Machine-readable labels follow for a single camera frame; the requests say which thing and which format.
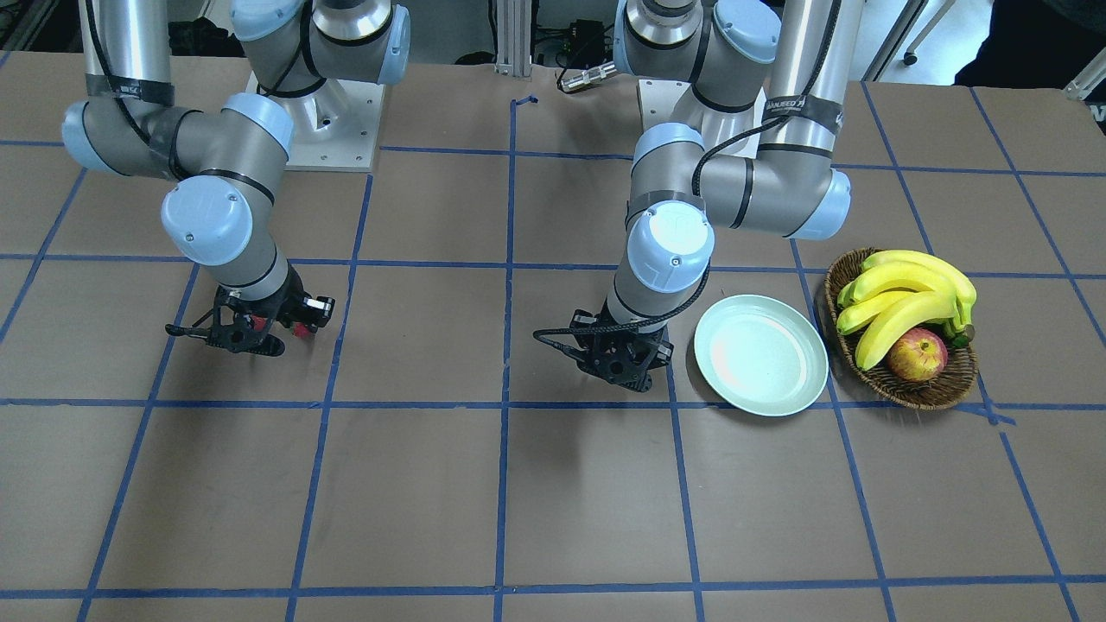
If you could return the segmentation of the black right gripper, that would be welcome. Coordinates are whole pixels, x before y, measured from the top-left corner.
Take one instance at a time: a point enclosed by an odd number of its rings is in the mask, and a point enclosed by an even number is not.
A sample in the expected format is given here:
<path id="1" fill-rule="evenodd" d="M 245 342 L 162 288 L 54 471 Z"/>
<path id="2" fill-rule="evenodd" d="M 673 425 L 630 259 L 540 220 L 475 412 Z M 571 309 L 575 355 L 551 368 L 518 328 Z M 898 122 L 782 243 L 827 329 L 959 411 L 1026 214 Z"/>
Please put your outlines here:
<path id="1" fill-rule="evenodd" d="M 294 322 L 301 322 L 316 334 L 322 326 L 327 326 L 335 307 L 334 298 L 307 294 L 294 268 L 289 268 L 284 283 L 274 294 L 260 300 L 234 298 L 225 287 L 218 287 L 206 344 L 232 353 L 279 357 L 285 345 L 272 333 L 274 326 L 289 330 Z"/>

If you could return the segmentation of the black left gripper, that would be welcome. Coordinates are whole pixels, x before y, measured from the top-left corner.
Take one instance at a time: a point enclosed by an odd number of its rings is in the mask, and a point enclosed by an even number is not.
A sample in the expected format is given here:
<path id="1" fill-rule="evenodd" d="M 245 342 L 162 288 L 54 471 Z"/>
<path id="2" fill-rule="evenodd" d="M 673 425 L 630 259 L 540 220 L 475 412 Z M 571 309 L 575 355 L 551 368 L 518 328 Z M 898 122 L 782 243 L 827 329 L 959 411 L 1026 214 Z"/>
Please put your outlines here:
<path id="1" fill-rule="evenodd" d="M 653 369 L 669 365 L 674 346 L 664 339 L 661 330 L 653 333 L 637 333 L 633 330 L 617 330 L 608 333 L 585 333 L 584 329 L 615 326 L 607 310 L 598 315 L 589 314 L 581 308 L 570 322 L 570 334 L 577 349 L 570 350 L 581 371 L 593 377 L 604 379 L 609 384 L 647 392 L 653 388 Z"/>

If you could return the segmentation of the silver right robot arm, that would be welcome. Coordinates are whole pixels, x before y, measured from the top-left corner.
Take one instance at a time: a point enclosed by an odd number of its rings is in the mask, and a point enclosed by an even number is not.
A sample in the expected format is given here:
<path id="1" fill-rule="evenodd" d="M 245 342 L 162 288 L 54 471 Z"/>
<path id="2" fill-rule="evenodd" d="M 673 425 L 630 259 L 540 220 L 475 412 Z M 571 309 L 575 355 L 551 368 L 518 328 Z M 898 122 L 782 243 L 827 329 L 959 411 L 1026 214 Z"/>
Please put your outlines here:
<path id="1" fill-rule="evenodd" d="M 294 149 L 352 129 L 342 82 L 392 86 L 410 56 L 410 12 L 392 1 L 233 1 L 233 33 L 254 87 L 216 114 L 177 105 L 167 4 L 83 1 L 87 99 L 60 133 L 80 165 L 161 178 L 161 227 L 217 283 L 210 310 L 170 336 L 279 357 L 276 324 L 307 336 L 335 302 L 309 296 L 270 228 Z"/>

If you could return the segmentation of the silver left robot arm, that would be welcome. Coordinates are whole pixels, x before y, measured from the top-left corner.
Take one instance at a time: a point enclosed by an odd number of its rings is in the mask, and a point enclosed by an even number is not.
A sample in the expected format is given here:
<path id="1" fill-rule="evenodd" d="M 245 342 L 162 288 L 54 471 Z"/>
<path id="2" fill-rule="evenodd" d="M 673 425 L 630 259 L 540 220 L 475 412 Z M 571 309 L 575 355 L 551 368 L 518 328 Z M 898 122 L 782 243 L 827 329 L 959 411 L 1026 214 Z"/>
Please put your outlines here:
<path id="1" fill-rule="evenodd" d="M 667 322 L 706 287 L 720 229 L 823 240 L 851 206 L 832 166 L 860 1 L 623 1 L 620 73 L 680 81 L 672 118 L 632 160 L 625 251 L 596 314 L 576 311 L 581 371 L 635 392 L 671 361 Z"/>

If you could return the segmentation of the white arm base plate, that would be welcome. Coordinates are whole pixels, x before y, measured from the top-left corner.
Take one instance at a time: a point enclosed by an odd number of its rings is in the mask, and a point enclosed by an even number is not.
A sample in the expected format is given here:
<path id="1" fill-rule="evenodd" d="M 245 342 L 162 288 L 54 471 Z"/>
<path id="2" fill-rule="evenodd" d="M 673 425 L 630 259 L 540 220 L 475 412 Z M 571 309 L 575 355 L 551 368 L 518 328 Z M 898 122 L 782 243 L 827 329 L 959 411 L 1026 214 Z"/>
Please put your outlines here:
<path id="1" fill-rule="evenodd" d="M 301 99 L 276 99 L 294 121 L 288 172 L 371 173 L 386 86 L 328 79 Z"/>
<path id="2" fill-rule="evenodd" d="M 766 92 L 759 89 L 750 108 L 716 111 L 696 99 L 686 82 L 639 80 L 641 129 L 651 129 L 655 125 L 668 122 L 684 123 L 691 129 L 699 131 L 706 149 L 712 149 L 742 131 L 759 126 L 765 102 Z"/>

